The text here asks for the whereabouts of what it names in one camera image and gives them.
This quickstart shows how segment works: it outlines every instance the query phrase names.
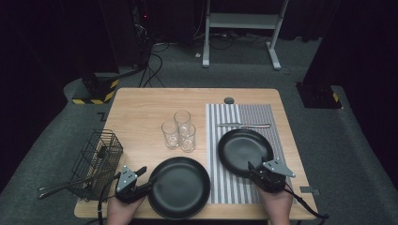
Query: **metal utensil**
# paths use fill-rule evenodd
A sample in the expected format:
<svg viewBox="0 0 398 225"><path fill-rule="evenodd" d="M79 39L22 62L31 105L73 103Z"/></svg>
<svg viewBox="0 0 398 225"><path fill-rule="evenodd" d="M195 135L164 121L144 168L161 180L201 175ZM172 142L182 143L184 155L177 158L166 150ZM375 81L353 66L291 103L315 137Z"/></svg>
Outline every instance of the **metal utensil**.
<svg viewBox="0 0 398 225"><path fill-rule="evenodd" d="M234 127L234 128L270 128L271 124L258 124L258 125L249 125L249 124L241 124L241 123L224 123L218 124L219 127Z"/></svg>
<svg viewBox="0 0 398 225"><path fill-rule="evenodd" d="M38 191L46 191L46 190L48 190L48 191L45 192L45 193L40 194L38 196L38 198L40 200L45 199L45 198L49 197L50 195L53 195L56 192L61 191L61 190L65 189L65 188L69 188L69 187L73 187L73 186L76 186L76 185L80 185L80 184L82 184L84 182L93 181L94 179L97 179L97 178L99 178L100 176L103 176L106 173L110 173L111 171L112 170L105 171L105 172L100 172L100 173L96 173L94 175L90 175L90 176L87 176L87 177L84 177L84 178L79 178L79 179L75 179L75 180L71 180L71 181L61 182L61 183L54 184L54 185L49 185L49 186L46 186L46 187L39 187Z"/></svg>

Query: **small round object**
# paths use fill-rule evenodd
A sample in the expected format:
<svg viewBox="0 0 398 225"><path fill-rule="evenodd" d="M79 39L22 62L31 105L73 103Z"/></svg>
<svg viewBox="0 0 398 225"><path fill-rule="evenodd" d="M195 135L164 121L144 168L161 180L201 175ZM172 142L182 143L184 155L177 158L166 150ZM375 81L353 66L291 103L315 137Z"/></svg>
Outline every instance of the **small round object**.
<svg viewBox="0 0 398 225"><path fill-rule="evenodd" d="M226 97L226 98L224 99L224 103L225 103L225 104L234 104L234 103L235 103L235 100L234 100L233 98L231 98L231 97Z"/></svg>

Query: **metal tongs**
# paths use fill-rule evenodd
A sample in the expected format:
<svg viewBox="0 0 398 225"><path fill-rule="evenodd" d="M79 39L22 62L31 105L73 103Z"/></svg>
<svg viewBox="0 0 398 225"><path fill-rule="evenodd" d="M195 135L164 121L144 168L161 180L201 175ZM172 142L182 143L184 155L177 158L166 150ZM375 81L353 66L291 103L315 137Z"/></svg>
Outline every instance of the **metal tongs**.
<svg viewBox="0 0 398 225"><path fill-rule="evenodd" d="M38 195L38 198L40 200L42 200L42 199L45 199L63 189L70 188L70 187L73 187L76 185L80 185L82 183L91 182L107 173L110 173L111 171L112 170L99 172L99 173L95 173L95 174L87 176L87 177L82 177L82 178L75 179L75 180L69 180L69 181L65 181L65 182L61 182L61 183L57 183L57 184L53 184L53 185L49 185L49 186L45 186L45 187L39 187L38 191L46 191L46 192Z"/></svg>
<svg viewBox="0 0 398 225"><path fill-rule="evenodd" d="M115 196L123 203L134 203L146 196L152 189L157 176L150 178L146 184L136 186L138 177L145 172L146 167L141 168L137 172L133 172L127 166L124 166L116 184Z"/></svg>
<svg viewBox="0 0 398 225"><path fill-rule="evenodd" d="M296 177L287 166L276 158L271 161L265 161L262 157L262 166L266 170L256 170L252 163L248 161L250 179L264 191L269 193L279 192L284 189L286 176Z"/></svg>

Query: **yellow and black hazard tape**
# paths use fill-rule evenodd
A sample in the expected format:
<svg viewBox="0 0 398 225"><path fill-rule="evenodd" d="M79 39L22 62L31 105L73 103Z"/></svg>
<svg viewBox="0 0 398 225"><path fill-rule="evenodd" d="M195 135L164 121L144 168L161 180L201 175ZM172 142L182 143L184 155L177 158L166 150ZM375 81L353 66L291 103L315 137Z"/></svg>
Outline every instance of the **yellow and black hazard tape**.
<svg viewBox="0 0 398 225"><path fill-rule="evenodd" d="M109 101L111 101L112 97L115 94L115 89L117 84L119 83L119 80L115 80L111 83L110 87L108 90L106 90L105 93L103 93L104 98L103 99L99 99L99 98L78 98L78 97L74 97L72 99L73 103L75 104L96 104L96 105L100 105L100 104L106 104Z"/></svg>

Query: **human hand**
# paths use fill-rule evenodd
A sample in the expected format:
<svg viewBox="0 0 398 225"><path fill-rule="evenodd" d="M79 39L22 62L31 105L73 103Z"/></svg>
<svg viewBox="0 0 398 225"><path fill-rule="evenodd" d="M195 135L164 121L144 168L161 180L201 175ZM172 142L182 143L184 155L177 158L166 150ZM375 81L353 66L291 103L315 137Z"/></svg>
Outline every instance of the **human hand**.
<svg viewBox="0 0 398 225"><path fill-rule="evenodd" d="M281 191L278 193L268 193L255 185L263 201L264 208L269 216L272 225L289 225L290 209L292 208L293 196Z"/></svg>
<svg viewBox="0 0 398 225"><path fill-rule="evenodd" d="M122 203L116 197L108 201L107 224L109 225L128 225L134 217L135 211L144 201L145 197L133 203Z"/></svg>

